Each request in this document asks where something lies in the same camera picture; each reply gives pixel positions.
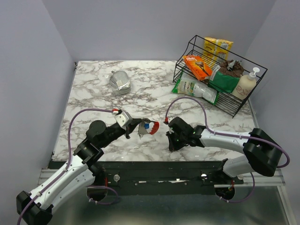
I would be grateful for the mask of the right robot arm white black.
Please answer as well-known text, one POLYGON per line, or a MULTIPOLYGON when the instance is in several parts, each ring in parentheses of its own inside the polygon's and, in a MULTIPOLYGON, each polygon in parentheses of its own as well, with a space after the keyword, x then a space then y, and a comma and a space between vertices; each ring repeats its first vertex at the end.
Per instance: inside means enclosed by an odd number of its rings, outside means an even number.
POLYGON ((222 133, 201 125, 169 125, 166 136, 170 151, 177 151, 185 146, 217 147, 242 154, 241 157, 227 159, 222 168, 216 171, 216 179, 222 184, 240 174, 251 172, 272 177, 282 156, 277 143, 259 128, 254 128, 249 133, 222 133))

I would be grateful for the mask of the red carabiner keyring with chain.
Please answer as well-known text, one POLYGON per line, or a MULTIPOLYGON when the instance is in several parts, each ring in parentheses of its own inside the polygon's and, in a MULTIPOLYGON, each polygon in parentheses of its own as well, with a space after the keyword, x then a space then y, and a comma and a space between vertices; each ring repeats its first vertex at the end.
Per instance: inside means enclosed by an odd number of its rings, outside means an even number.
POLYGON ((145 135, 154 135, 160 127, 158 121, 153 121, 147 118, 142 119, 138 126, 138 135, 142 138, 145 135))

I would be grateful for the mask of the blue key tag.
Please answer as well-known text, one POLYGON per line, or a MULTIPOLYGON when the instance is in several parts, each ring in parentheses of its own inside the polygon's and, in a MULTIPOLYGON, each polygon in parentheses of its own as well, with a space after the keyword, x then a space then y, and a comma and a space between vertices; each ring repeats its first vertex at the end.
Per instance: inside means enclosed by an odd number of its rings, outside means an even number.
POLYGON ((144 127, 145 127, 145 129, 150 129, 150 124, 149 123, 145 124, 144 127))

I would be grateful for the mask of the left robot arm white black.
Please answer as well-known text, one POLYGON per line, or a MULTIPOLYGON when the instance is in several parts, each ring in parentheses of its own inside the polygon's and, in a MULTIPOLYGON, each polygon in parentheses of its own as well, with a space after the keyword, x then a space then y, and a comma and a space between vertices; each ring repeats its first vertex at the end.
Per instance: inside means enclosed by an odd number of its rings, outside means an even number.
POLYGON ((46 225, 57 209, 79 190, 91 184, 101 184, 104 171, 98 160, 104 154, 102 149, 123 135, 129 138, 142 119, 120 121, 109 127, 101 120, 92 122, 86 138, 71 153, 64 166, 29 193, 22 191, 18 194, 18 220, 29 225, 46 225))

